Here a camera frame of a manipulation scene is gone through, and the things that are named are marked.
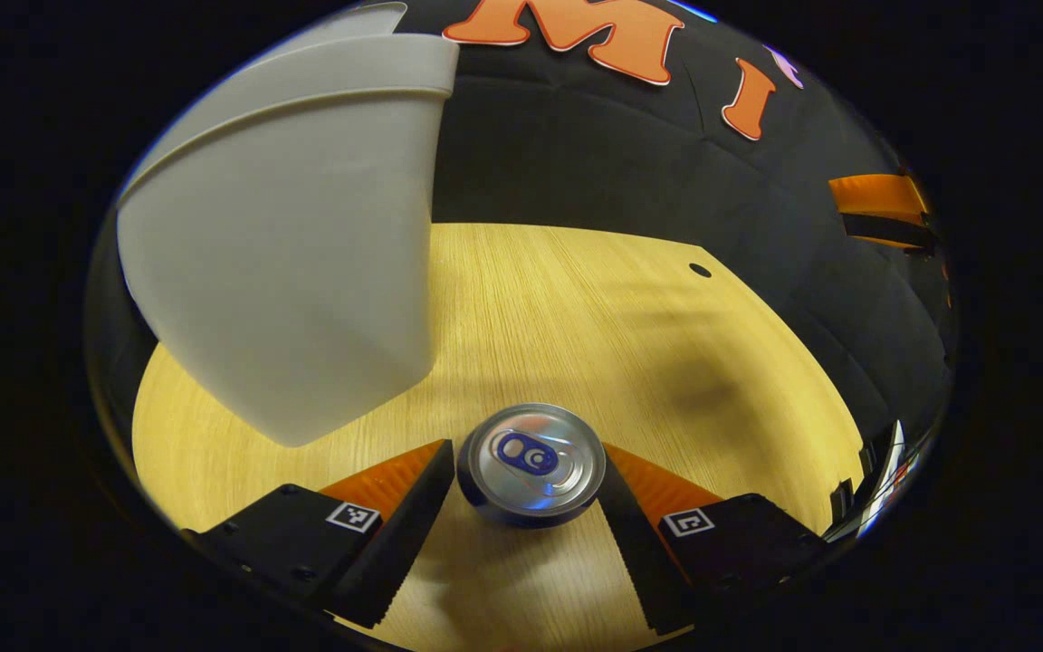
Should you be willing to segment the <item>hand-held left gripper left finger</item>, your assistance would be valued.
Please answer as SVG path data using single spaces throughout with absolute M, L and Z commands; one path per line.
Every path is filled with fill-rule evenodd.
M 183 536 L 286 601 L 373 628 L 421 552 L 453 478 L 453 443 L 436 440 L 318 491 L 278 485 Z

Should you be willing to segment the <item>white desktop garbage bin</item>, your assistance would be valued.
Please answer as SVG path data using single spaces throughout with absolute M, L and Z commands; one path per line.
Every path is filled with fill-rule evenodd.
M 157 342 L 235 416 L 306 446 L 434 363 L 429 241 L 458 46 L 366 0 L 258 53 L 157 137 L 117 201 Z

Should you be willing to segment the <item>wooden desktop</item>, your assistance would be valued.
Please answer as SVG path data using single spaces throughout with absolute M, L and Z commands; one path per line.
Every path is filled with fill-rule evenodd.
M 157 347 L 134 466 L 177 527 L 207 530 L 284 483 L 320 490 L 498 409 L 562 406 L 601 440 L 722 498 L 761 493 L 816 532 L 862 482 L 862 436 L 789 325 L 703 248 L 533 225 L 432 230 L 435 365 L 302 448 L 278 446 Z M 452 487 L 379 639 L 416 652 L 629 652 L 657 643 L 608 523 L 493 527 Z

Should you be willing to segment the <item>black backdrop cloth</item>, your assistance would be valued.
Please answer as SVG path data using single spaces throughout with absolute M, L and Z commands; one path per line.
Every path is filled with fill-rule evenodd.
M 906 174 L 886 135 L 812 71 L 783 75 L 736 26 L 682 18 L 654 86 L 540 37 L 465 44 L 440 122 L 432 217 L 590 228 L 703 248 L 794 331 L 863 438 L 935 433 L 952 395 L 959 325 L 943 237 L 933 256 L 846 235 L 828 182 Z

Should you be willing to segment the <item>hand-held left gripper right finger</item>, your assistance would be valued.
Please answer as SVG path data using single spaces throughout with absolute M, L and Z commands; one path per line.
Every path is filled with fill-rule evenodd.
M 732 628 L 828 551 L 765 496 L 721 498 L 612 443 L 605 453 L 598 501 L 656 634 Z

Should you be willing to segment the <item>blue pop can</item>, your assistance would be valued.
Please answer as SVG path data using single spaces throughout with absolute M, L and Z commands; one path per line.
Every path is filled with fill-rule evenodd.
M 603 442 L 562 406 L 508 406 L 477 425 L 455 458 L 455 478 L 489 523 L 548 529 L 595 504 L 608 467 Z

